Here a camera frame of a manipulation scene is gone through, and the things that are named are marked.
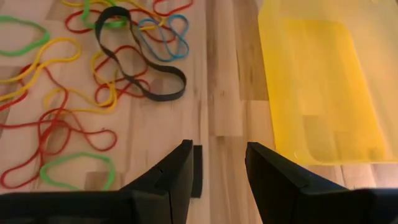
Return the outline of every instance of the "yellow plastic lid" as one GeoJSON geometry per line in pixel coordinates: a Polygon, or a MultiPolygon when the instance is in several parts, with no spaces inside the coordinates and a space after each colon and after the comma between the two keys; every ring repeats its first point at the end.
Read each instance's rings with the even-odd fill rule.
{"type": "Polygon", "coordinates": [[[395,0],[266,0],[259,32],[280,154],[398,161],[395,0]]]}

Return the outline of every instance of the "light wood surface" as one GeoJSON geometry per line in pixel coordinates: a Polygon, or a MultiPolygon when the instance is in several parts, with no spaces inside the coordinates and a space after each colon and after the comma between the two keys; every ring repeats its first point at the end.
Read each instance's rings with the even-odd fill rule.
{"type": "MultiPolygon", "coordinates": [[[[169,0],[162,7],[172,8],[187,1],[169,0]]],[[[150,7],[150,0],[139,2],[150,7]]],[[[244,166],[246,142],[258,141],[274,149],[266,71],[257,31],[260,5],[261,0],[196,0],[193,7],[182,12],[190,21],[186,37],[190,54],[184,60],[171,63],[188,77],[187,92],[181,99],[156,103],[122,96],[117,108],[110,114],[78,113],[88,131],[106,128],[119,135],[116,147],[105,153],[112,158],[117,170],[112,189],[118,189],[140,176],[181,140],[193,139],[195,144],[203,145],[204,186],[202,198],[191,202],[188,223],[261,223],[244,166]]],[[[49,69],[65,86],[77,88],[91,96],[96,85],[90,73],[89,61],[99,51],[98,44],[92,32],[72,34],[63,25],[63,20],[77,10],[63,5],[60,0],[0,0],[0,15],[36,21],[50,31],[52,38],[73,37],[79,41],[83,46],[83,54],[78,60],[57,63],[49,69]]],[[[71,26],[83,28],[79,19],[72,21],[71,26]]],[[[8,50],[16,49],[40,35],[32,28],[16,24],[0,24],[0,32],[0,49],[8,50]]],[[[131,41],[125,32],[104,33],[104,42],[111,49],[131,44],[131,41]]],[[[71,45],[56,44],[45,53],[44,60],[66,57],[73,51],[71,45]]],[[[31,63],[36,52],[37,49],[21,57],[0,57],[1,78],[17,75],[21,67],[31,63]]],[[[122,64],[128,72],[142,68],[142,61],[137,59],[137,55],[126,52],[121,53],[120,58],[123,58],[122,64]]],[[[107,65],[104,73],[112,71],[114,66],[107,65]]],[[[155,90],[161,91],[169,86],[168,82],[155,74],[149,74],[148,79],[155,90]]],[[[0,85],[0,95],[16,88],[17,85],[0,85]]],[[[46,111],[42,104],[43,96],[53,88],[48,78],[41,75],[24,101],[0,113],[0,122],[15,124],[36,121],[46,111]]],[[[60,99],[54,98],[52,107],[58,106],[60,99]]],[[[67,108],[87,106],[76,96],[72,96],[67,104],[67,108]]],[[[57,130],[49,139],[47,147],[57,148],[59,139],[64,137],[65,131],[57,130]]],[[[93,136],[91,140],[101,146],[109,144],[111,139],[102,135],[93,136]]],[[[36,147],[35,127],[0,129],[0,172],[27,159],[36,147]]],[[[82,151],[93,152],[93,149],[82,136],[73,134],[62,156],[82,151]]],[[[12,173],[6,181],[18,184],[30,177],[37,166],[36,161],[12,173]]],[[[351,189],[398,186],[398,166],[395,164],[311,166],[309,169],[351,189]]],[[[105,182],[107,170],[101,162],[79,158],[54,167],[49,171],[49,176],[81,189],[97,190],[105,182]]],[[[17,191],[52,190],[62,189],[38,180],[17,191]]],[[[0,189],[0,193],[7,192],[12,191],[0,189]]]]}

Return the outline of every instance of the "translucent yellow plastic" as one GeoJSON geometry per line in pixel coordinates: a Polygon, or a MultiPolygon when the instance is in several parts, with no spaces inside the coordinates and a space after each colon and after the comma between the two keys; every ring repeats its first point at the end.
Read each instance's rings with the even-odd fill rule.
{"type": "Polygon", "coordinates": [[[398,161],[395,0],[264,0],[259,32],[280,154],[398,161]]]}

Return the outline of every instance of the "yellow rubber band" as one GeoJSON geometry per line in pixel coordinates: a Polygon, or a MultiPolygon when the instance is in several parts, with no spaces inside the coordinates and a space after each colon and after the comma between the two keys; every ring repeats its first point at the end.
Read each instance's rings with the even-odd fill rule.
{"type": "Polygon", "coordinates": [[[74,39],[61,37],[61,38],[57,38],[57,39],[53,39],[53,40],[48,41],[39,50],[39,52],[37,53],[37,55],[36,55],[36,57],[35,57],[35,59],[34,59],[34,61],[32,63],[32,65],[26,71],[22,72],[17,77],[10,78],[10,79],[7,79],[7,80],[0,80],[0,83],[10,83],[10,82],[18,81],[21,78],[24,78],[25,76],[27,76],[30,72],[32,72],[36,68],[36,71],[34,72],[32,78],[29,80],[28,83],[26,83],[26,85],[24,85],[23,87],[21,87],[20,89],[18,89],[17,91],[15,91],[13,93],[9,93],[9,94],[0,96],[0,101],[4,101],[4,100],[10,99],[10,98],[13,98],[13,97],[15,97],[17,95],[22,94],[27,89],[29,89],[37,81],[37,78],[39,77],[39,75],[40,75],[40,73],[41,73],[41,71],[43,70],[44,67],[47,67],[50,64],[57,63],[57,62],[71,62],[73,60],[76,60],[80,55],[81,55],[80,44],[74,39]],[[57,42],[63,42],[63,41],[73,43],[76,46],[77,53],[74,56],[70,57],[70,58],[54,58],[54,59],[50,59],[50,60],[48,60],[46,62],[41,63],[39,66],[37,66],[39,64],[39,62],[40,62],[40,58],[41,58],[42,54],[45,52],[45,50],[47,48],[49,48],[51,45],[53,45],[53,44],[55,44],[57,42]]]}
{"type": "MultiPolygon", "coordinates": [[[[151,14],[152,16],[158,18],[158,20],[160,20],[159,22],[159,26],[162,26],[166,23],[166,17],[160,16],[156,13],[154,13],[153,11],[150,11],[148,9],[146,9],[144,6],[141,6],[140,4],[136,3],[133,0],[114,0],[115,2],[127,2],[129,4],[132,4],[134,7],[141,9],[143,11],[148,12],[149,14],[151,14]]],[[[84,3],[71,3],[68,2],[66,0],[62,0],[62,3],[64,3],[67,6],[71,6],[71,7],[83,7],[84,3]]],[[[111,6],[111,3],[107,2],[106,0],[90,0],[90,4],[102,4],[106,7],[111,6]]],[[[147,27],[140,27],[140,30],[154,30],[157,29],[157,26],[147,26],[147,27]]]]}
{"type": "MultiPolygon", "coordinates": [[[[116,103],[118,101],[116,85],[115,85],[115,80],[118,75],[118,70],[115,70],[114,75],[113,75],[113,80],[111,80],[111,81],[105,80],[103,77],[101,77],[101,75],[99,75],[95,71],[95,61],[102,55],[103,55],[102,52],[98,52],[97,54],[95,54],[93,56],[93,58],[91,59],[91,62],[90,62],[90,68],[91,68],[91,72],[93,72],[93,74],[97,77],[97,79],[100,80],[101,82],[105,83],[108,86],[109,91],[110,91],[109,98],[102,103],[97,103],[95,100],[91,99],[89,96],[86,96],[84,93],[82,93],[78,90],[75,90],[75,89],[67,89],[67,90],[71,93],[77,94],[78,96],[82,97],[87,103],[89,103],[91,105],[103,107],[103,106],[108,106],[110,104],[110,106],[108,106],[105,109],[75,108],[75,109],[70,109],[70,111],[105,114],[105,113],[109,113],[115,109],[116,103]]],[[[47,93],[46,96],[44,97],[44,108],[49,109],[50,100],[52,99],[52,97],[55,94],[57,94],[61,91],[63,91],[61,88],[56,88],[56,89],[52,90],[50,93],[47,93]]]]}

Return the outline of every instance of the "wide black rubber band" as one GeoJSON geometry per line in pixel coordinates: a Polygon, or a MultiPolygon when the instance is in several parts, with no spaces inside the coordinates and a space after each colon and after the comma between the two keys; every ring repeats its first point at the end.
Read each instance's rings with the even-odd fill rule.
{"type": "Polygon", "coordinates": [[[123,7],[119,7],[119,6],[112,6],[109,8],[106,8],[100,15],[99,18],[97,19],[97,21],[95,22],[95,37],[97,38],[97,41],[99,43],[99,46],[101,47],[102,51],[110,58],[112,58],[118,65],[121,73],[123,74],[123,77],[131,82],[132,84],[134,84],[135,86],[137,86],[141,91],[142,94],[147,97],[148,99],[151,99],[153,101],[172,101],[172,100],[176,100],[178,98],[180,98],[184,92],[185,92],[185,87],[187,86],[187,78],[185,76],[185,74],[179,70],[176,67],[173,66],[168,66],[168,65],[158,65],[154,62],[151,62],[150,60],[148,60],[148,58],[146,58],[144,56],[144,54],[142,53],[142,47],[141,47],[141,43],[139,41],[139,39],[137,38],[137,36],[134,33],[134,28],[138,29],[138,27],[134,27],[135,25],[132,23],[132,19],[131,19],[131,15],[130,12],[123,8],[123,7]],[[177,76],[179,79],[181,79],[182,83],[183,83],[183,87],[181,90],[175,92],[175,93],[171,93],[171,94],[155,94],[152,92],[149,92],[148,90],[146,90],[141,84],[140,82],[132,77],[126,74],[126,72],[124,72],[123,67],[120,64],[119,59],[117,58],[117,56],[110,51],[109,49],[107,49],[105,46],[103,46],[101,44],[101,31],[102,28],[105,25],[105,21],[107,19],[110,19],[111,17],[115,17],[115,16],[123,16],[126,17],[127,20],[129,21],[129,29],[130,32],[132,34],[132,37],[134,38],[134,40],[137,42],[138,46],[139,46],[139,50],[141,52],[141,54],[143,55],[142,58],[144,59],[145,63],[148,64],[148,66],[150,66],[151,68],[158,70],[160,72],[165,72],[165,73],[169,73],[172,75],[177,76]]]}

